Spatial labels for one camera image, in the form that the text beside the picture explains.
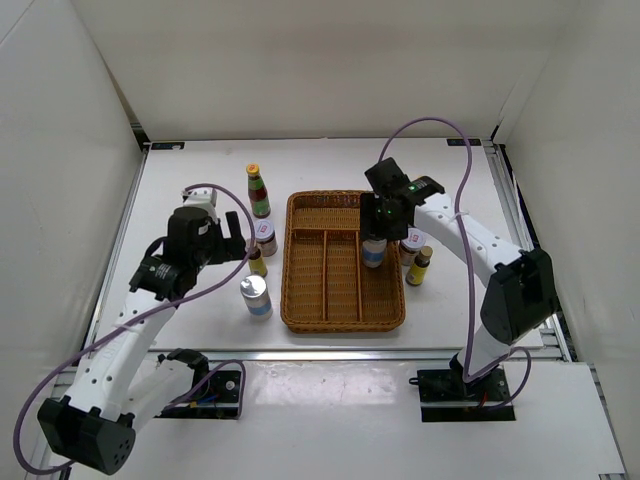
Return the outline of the silver-lid bead jar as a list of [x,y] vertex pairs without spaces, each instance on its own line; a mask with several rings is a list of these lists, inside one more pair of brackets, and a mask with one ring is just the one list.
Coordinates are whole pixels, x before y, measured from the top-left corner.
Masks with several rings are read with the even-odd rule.
[[378,268],[386,256],[386,239],[368,239],[362,243],[361,256],[363,264],[368,268]]
[[266,280],[260,275],[248,275],[240,282],[240,293],[249,313],[260,320],[272,316],[273,307]]

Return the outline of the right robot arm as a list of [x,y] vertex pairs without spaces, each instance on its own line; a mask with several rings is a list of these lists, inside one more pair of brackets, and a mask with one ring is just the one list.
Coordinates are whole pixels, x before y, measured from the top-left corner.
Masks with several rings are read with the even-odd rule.
[[482,304],[469,308],[466,345],[450,362],[450,390],[470,400],[521,338],[558,311],[551,257],[492,233],[457,210],[442,185],[428,176],[410,179],[392,158],[365,176],[371,189],[360,197],[362,239],[400,241],[415,227],[466,264],[471,284],[485,287]]

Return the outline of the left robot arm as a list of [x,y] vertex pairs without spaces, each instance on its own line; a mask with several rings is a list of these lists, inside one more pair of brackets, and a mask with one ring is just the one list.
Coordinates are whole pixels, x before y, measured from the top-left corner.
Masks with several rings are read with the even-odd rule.
[[58,400],[47,399],[37,419],[51,450],[106,475],[129,458],[139,431],[165,409],[209,395],[213,375],[201,353],[178,348],[141,382],[134,377],[148,350],[209,265],[245,262],[246,241],[236,212],[222,232],[215,209],[177,208],[167,233],[146,250],[112,331],[85,349],[90,359]]

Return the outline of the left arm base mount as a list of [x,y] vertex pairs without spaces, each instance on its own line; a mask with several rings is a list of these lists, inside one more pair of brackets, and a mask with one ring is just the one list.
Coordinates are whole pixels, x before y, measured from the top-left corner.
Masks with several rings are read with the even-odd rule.
[[203,353],[176,349],[159,354],[158,365],[166,360],[178,361],[193,371],[192,386],[198,389],[186,400],[165,407],[157,418],[239,420],[246,387],[246,367],[240,360],[225,360],[215,367]]

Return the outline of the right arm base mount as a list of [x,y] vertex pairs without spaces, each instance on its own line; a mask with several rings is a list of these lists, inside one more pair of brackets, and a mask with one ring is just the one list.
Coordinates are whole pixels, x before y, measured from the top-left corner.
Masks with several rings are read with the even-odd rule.
[[514,407],[505,372],[498,367],[471,385],[450,369],[418,370],[408,380],[418,388],[423,423],[512,422]]

